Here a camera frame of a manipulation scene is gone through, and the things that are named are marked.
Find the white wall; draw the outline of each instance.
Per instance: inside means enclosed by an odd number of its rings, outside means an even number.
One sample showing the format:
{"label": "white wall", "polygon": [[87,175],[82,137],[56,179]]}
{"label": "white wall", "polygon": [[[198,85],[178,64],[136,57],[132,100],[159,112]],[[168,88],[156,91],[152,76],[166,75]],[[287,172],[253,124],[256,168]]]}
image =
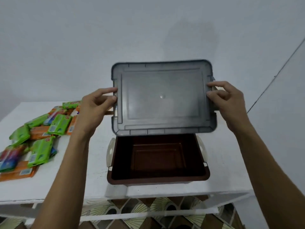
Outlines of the white wall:
{"label": "white wall", "polygon": [[118,61],[200,58],[212,62],[217,80],[245,92],[249,109],[303,39],[304,5],[0,0],[1,115],[19,101],[77,100],[111,86]]}
{"label": "white wall", "polygon": [[[305,194],[305,43],[248,113],[271,154]],[[234,203],[247,229],[268,228],[256,197]]]}

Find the hand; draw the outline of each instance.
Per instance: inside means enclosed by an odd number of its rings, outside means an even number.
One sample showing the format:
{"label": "hand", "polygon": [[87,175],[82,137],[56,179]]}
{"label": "hand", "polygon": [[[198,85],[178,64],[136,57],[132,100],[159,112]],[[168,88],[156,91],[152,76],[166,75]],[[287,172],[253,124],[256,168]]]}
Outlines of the hand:
{"label": "hand", "polygon": [[106,111],[113,107],[116,96],[103,96],[103,94],[116,92],[117,88],[100,88],[82,98],[81,110],[78,115],[75,131],[92,136],[100,125]]}
{"label": "hand", "polygon": [[227,122],[228,128],[236,133],[252,126],[247,115],[243,93],[227,81],[214,81],[209,87],[223,87],[224,90],[207,92],[208,98],[219,108],[220,114]]}

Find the container handle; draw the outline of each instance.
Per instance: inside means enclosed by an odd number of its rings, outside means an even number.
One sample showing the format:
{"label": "container handle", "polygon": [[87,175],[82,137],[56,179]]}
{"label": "container handle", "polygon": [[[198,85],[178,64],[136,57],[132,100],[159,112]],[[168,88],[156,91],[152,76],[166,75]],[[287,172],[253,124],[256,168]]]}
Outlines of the container handle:
{"label": "container handle", "polygon": [[200,150],[201,150],[201,154],[202,154],[202,156],[203,156],[204,162],[207,162],[207,160],[208,160],[207,150],[206,150],[206,148],[205,148],[205,146],[204,146],[204,144],[203,144],[202,139],[200,138],[200,136],[196,135],[196,137],[197,137],[198,144],[199,144],[199,146],[201,147]]}
{"label": "container handle", "polygon": [[112,138],[110,140],[108,148],[107,148],[107,155],[106,155],[107,167],[111,166],[112,156],[113,156],[113,151],[114,151],[114,145],[115,145],[115,138]]}

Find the forearm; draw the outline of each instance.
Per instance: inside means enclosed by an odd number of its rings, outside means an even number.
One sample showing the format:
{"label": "forearm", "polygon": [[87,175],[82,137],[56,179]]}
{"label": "forearm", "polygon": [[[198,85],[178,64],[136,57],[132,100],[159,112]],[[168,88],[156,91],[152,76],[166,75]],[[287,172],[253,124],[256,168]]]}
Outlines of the forearm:
{"label": "forearm", "polygon": [[235,133],[255,195],[270,228],[304,228],[305,197],[276,163],[255,129]]}
{"label": "forearm", "polygon": [[62,164],[32,228],[77,228],[84,199],[90,138],[71,135]]}

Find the gray plastic lid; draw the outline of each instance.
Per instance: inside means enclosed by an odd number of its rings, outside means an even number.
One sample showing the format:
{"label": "gray plastic lid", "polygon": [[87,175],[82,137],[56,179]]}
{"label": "gray plastic lid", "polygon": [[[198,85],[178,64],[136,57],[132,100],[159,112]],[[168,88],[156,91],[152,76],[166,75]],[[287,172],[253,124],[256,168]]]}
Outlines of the gray plastic lid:
{"label": "gray plastic lid", "polygon": [[206,92],[213,80],[207,60],[117,63],[112,130],[117,136],[212,132],[216,113]]}

